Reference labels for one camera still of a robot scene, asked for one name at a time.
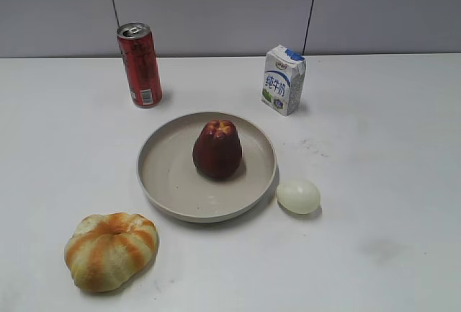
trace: can pull tab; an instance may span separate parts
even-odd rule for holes
[[[143,30],[140,26],[134,26],[123,32],[125,37],[133,37]]]

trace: pumpkin-shaped bread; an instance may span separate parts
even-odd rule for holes
[[[141,215],[90,215],[68,241],[65,259],[77,287],[105,292],[144,268],[157,246],[156,227]]]

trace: plate rim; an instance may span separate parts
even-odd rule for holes
[[[266,185],[266,187],[264,188],[264,191],[261,193],[261,195],[259,195],[253,202],[251,202],[249,205],[245,206],[244,208],[240,209],[240,210],[237,210],[233,213],[226,213],[226,214],[222,214],[222,215],[213,215],[213,216],[209,216],[209,217],[197,217],[195,215],[188,215],[188,214],[185,214],[185,213],[179,213],[177,211],[174,211],[172,210],[171,208],[168,208],[166,207],[165,205],[162,205],[159,201],[157,201],[155,198],[153,198],[150,193],[147,191],[146,187],[144,186],[144,183],[141,179],[141,176],[140,176],[140,158],[141,158],[141,155],[143,153],[143,150],[144,148],[146,147],[147,143],[152,139],[152,137],[157,134],[158,131],[160,131],[162,128],[164,128],[165,126],[167,126],[169,123],[171,122],[174,122],[174,121],[177,121],[177,120],[180,120],[184,117],[189,117],[189,116],[194,116],[194,115],[201,115],[201,114],[219,114],[219,115],[230,115],[230,116],[233,116],[233,117],[237,117],[238,119],[240,120],[243,120],[243,121],[246,121],[247,123],[249,123],[250,125],[254,126],[263,136],[264,138],[267,140],[267,142],[269,143],[270,145],[270,148],[272,150],[272,157],[274,158],[274,165],[272,167],[272,174],[271,174],[271,177]],[[256,124],[254,124],[254,122],[250,121],[250,120],[247,120],[246,118],[244,117],[241,117],[239,115],[235,115],[233,113],[229,113],[229,112],[217,112],[217,111],[203,111],[203,112],[191,112],[191,113],[188,113],[188,114],[185,114],[185,115],[180,115],[178,117],[175,117],[173,119],[170,119],[166,122],[164,122],[162,125],[158,126],[148,137],[147,139],[144,141],[143,145],[141,146],[139,152],[138,152],[138,158],[136,160],[136,175],[137,175],[137,178],[138,178],[138,182],[139,182],[139,185],[141,186],[142,190],[143,190],[143,194],[147,197],[147,199],[154,205],[156,206],[158,209],[160,209],[161,211],[167,213],[168,215],[170,215],[171,217],[174,217],[176,219],[179,219],[179,220],[184,220],[186,222],[192,222],[192,223],[214,223],[214,222],[220,222],[220,221],[223,221],[223,220],[229,220],[231,218],[234,218],[234,217],[237,217],[243,213],[245,213],[246,211],[250,210],[253,206],[255,206],[255,204],[257,204],[264,196],[265,194],[270,190],[270,187],[272,185],[272,183],[274,182],[274,178],[275,178],[275,174],[277,173],[277,155],[275,154],[275,147],[274,147],[274,144],[273,142],[270,140],[269,136]]]

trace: apple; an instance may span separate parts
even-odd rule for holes
[[[209,121],[195,141],[192,158],[200,172],[214,179],[235,173],[242,160],[235,125],[229,120]]]

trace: milk carton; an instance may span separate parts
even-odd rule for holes
[[[300,103],[305,59],[279,45],[266,54],[262,101],[280,114],[291,114]]]

